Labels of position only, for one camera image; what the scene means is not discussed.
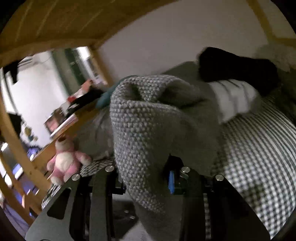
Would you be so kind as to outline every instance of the blue component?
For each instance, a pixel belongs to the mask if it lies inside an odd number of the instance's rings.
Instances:
[[[168,189],[170,190],[171,194],[174,194],[174,192],[175,192],[174,171],[170,171],[170,175],[169,175],[169,178],[168,178]]]

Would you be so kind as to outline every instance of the black and white checkered fabric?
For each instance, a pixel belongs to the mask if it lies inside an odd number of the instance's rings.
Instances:
[[[222,127],[219,160],[212,175],[221,173],[236,188],[265,225],[271,238],[283,227],[295,208],[296,127],[270,100],[258,114],[238,116]],[[83,167],[82,176],[110,165],[114,157]],[[52,185],[42,208],[59,190]],[[205,200],[206,237],[210,217]]]

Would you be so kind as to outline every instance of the pink stuffed toy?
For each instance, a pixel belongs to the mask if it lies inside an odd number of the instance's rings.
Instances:
[[[80,165],[88,166],[91,158],[74,150],[74,143],[69,137],[62,136],[56,143],[56,155],[47,163],[47,170],[53,171],[50,180],[53,184],[64,184],[73,174],[79,171]]]

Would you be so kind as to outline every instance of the silver bolt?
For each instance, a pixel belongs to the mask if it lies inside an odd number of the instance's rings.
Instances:
[[[112,172],[114,170],[114,166],[107,166],[106,168],[105,168],[105,171],[106,172]]]
[[[188,172],[190,172],[190,168],[189,167],[182,167],[181,171],[184,173],[188,173]]]
[[[73,180],[73,181],[77,181],[77,180],[79,180],[79,179],[80,179],[79,174],[74,174],[74,175],[72,176],[72,180]]]
[[[224,180],[224,177],[221,174],[216,175],[215,178],[216,178],[217,181],[223,181]]]

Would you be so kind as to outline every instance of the white pillow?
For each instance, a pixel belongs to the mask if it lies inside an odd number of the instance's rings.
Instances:
[[[258,91],[244,81],[220,80],[208,84],[216,95],[220,124],[229,121],[237,114],[257,111],[260,106]]]

